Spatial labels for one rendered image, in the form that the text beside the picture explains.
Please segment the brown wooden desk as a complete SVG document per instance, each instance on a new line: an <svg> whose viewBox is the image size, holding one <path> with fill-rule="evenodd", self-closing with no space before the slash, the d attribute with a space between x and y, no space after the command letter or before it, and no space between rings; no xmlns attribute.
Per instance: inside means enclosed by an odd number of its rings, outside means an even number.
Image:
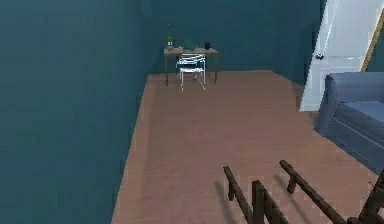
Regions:
<svg viewBox="0 0 384 224"><path fill-rule="evenodd" d="M168 58L174 57L177 60L182 54L204 54L206 56L206 76L210 75L208 68L208 58L215 58L215 72L214 72L214 82L217 82L217 73L218 73L218 51L211 48L206 50L205 48L194 48L194 49L184 49L183 47L175 48L172 50L164 49L164 69L166 73L166 85L169 85L169 71L168 71Z"/></svg>

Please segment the small potted green plant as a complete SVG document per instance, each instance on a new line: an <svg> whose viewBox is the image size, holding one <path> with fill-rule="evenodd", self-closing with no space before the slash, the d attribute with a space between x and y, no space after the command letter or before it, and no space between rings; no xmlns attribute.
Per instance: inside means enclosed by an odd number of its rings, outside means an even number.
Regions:
<svg viewBox="0 0 384 224"><path fill-rule="evenodd" d="M171 24L169 22L166 22L166 24L167 24L167 37L166 37L167 46L166 46L166 48L168 50L172 50L173 49L173 37L171 34Z"/></svg>

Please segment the white room door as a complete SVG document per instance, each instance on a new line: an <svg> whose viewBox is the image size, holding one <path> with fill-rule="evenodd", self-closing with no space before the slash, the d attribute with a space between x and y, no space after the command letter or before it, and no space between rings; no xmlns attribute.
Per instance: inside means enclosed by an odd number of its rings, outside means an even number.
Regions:
<svg viewBox="0 0 384 224"><path fill-rule="evenodd" d="M357 72L377 27L384 0L327 0L300 111L318 111L330 73ZM315 59L324 55L323 60Z"/></svg>

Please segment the blue sofa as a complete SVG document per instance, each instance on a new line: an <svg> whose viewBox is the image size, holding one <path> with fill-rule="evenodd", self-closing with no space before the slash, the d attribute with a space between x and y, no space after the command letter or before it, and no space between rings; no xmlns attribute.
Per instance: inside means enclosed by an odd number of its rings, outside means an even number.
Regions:
<svg viewBox="0 0 384 224"><path fill-rule="evenodd" d="M314 129L379 174L384 169L384 72L327 75Z"/></svg>

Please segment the white metal frame chair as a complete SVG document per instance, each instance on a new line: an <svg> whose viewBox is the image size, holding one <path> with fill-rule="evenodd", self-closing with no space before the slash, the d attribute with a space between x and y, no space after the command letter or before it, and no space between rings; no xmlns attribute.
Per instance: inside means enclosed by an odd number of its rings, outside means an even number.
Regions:
<svg viewBox="0 0 384 224"><path fill-rule="evenodd" d="M181 90L184 90L184 75L194 74L193 79L199 79L203 89L206 86L206 56L204 54L182 54L176 62L177 78Z"/></svg>

